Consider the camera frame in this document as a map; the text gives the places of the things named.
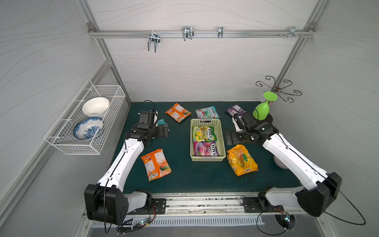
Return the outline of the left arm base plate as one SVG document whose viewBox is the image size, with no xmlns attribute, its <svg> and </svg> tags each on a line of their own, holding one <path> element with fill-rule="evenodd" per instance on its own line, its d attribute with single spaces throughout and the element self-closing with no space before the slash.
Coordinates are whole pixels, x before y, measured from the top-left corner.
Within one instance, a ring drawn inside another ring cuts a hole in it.
<svg viewBox="0 0 379 237">
<path fill-rule="evenodd" d="M 128 212 L 127 215 L 165 214 L 166 201 L 165 198 L 148 198 L 144 207 Z"/>
</svg>

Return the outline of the green spring tea candy bag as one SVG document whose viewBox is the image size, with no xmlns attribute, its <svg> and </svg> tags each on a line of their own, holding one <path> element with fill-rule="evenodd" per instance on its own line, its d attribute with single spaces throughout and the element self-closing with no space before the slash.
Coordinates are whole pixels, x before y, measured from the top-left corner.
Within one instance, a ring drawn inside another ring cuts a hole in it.
<svg viewBox="0 0 379 237">
<path fill-rule="evenodd" d="M 195 126 L 192 129 L 192 140 L 198 142 L 217 141 L 215 127 L 213 126 Z"/>
</svg>

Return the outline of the teal mint blossom candy bag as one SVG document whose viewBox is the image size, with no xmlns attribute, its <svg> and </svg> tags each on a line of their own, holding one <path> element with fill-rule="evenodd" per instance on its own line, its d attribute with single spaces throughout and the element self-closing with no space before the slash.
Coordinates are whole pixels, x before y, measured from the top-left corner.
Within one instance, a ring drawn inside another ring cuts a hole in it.
<svg viewBox="0 0 379 237">
<path fill-rule="evenodd" d="M 164 119 L 160 119 L 160 120 L 158 120 L 157 124 L 158 125 L 163 125 L 163 124 L 166 124 L 166 122 L 165 122 Z"/>
</svg>

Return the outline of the purple berries candy bag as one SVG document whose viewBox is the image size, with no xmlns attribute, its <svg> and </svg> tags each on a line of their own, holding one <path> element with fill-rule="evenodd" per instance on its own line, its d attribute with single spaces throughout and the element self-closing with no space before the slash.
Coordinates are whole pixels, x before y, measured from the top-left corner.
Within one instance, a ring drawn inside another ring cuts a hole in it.
<svg viewBox="0 0 379 237">
<path fill-rule="evenodd" d="M 193 143 L 194 156 L 197 157 L 218 157 L 219 153 L 215 141 Z"/>
</svg>

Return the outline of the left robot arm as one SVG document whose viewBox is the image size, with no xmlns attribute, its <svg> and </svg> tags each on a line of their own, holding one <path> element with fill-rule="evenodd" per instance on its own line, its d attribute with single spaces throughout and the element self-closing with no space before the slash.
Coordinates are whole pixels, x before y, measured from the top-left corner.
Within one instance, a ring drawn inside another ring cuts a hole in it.
<svg viewBox="0 0 379 237">
<path fill-rule="evenodd" d="M 123 146 L 110 168 L 97 184 L 89 184 L 84 191 L 87 217 L 90 220 L 120 225 L 127 214 L 137 209 L 151 209 L 153 198 L 148 191 L 124 194 L 127 177 L 145 145 L 156 137 L 167 137 L 168 124 L 153 125 L 148 129 L 131 128 Z"/>
</svg>

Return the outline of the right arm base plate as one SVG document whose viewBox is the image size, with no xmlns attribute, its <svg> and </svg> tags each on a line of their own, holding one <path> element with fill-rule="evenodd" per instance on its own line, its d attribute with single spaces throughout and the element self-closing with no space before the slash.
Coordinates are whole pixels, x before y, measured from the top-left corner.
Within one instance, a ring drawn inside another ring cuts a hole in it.
<svg viewBox="0 0 379 237">
<path fill-rule="evenodd" d="M 245 213 L 284 212 L 282 205 L 273 206 L 266 200 L 266 198 L 263 197 L 241 196 L 239 202 L 243 206 Z"/>
</svg>

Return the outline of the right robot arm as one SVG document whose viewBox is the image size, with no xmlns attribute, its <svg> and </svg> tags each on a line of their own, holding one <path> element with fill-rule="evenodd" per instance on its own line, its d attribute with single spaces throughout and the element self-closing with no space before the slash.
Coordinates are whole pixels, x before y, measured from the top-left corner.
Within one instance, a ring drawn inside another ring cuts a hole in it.
<svg viewBox="0 0 379 237">
<path fill-rule="evenodd" d="M 235 131 L 227 132 L 228 144 L 258 144 L 272 153 L 299 180 L 297 188 L 266 188 L 259 192 L 261 209 L 274 206 L 302 208 L 311 216 L 319 217 L 337 198 L 342 178 L 318 167 L 292 146 L 272 124 L 267 115 L 258 120 L 248 112 L 234 113 Z"/>
</svg>

